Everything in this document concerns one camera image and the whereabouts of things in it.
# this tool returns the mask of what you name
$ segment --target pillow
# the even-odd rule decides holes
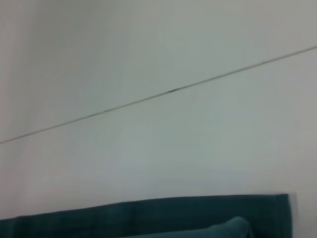
[[[235,217],[220,225],[189,231],[156,233],[126,238],[253,238],[249,223]]]

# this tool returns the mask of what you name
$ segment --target white wall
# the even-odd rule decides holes
[[[12,49],[25,61],[0,81],[10,89],[1,94],[2,140],[317,42],[308,0],[92,2],[37,2],[28,30],[16,27],[24,38]],[[309,51],[3,143],[0,218],[287,192],[297,195],[298,237],[313,238],[316,63]]]

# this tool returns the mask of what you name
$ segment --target teal cushion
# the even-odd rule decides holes
[[[220,225],[214,225],[205,229],[156,233],[150,235],[132,236],[126,238],[252,238],[249,223],[235,217]]]

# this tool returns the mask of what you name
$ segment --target teal fabric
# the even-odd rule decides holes
[[[256,238],[291,238],[288,195],[176,197],[0,221],[0,238],[118,238],[203,229],[246,219]]]
[[[249,223],[241,217],[235,217],[225,223],[205,229],[155,233],[126,238],[253,238],[253,235]]]

